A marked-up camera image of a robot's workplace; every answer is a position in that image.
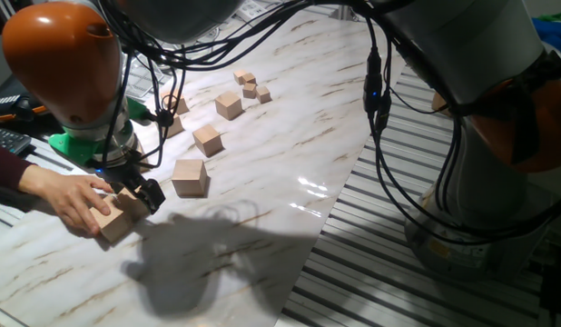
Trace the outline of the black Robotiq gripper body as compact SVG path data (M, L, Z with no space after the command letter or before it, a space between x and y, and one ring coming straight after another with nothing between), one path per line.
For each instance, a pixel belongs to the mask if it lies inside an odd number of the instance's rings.
M143 183L140 171L142 154L140 152L128 152L124 163L112 166L99 164L96 174L108 183L122 183L125 186L139 186Z

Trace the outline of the person's bare hand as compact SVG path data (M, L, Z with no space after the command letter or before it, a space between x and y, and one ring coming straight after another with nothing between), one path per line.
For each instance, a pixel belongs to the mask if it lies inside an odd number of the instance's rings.
M111 193L110 184L91 175L63 175L29 165L22 174L17 190L46 200L68 227L98 235L100 227L90 211L109 215L111 210L96 190Z

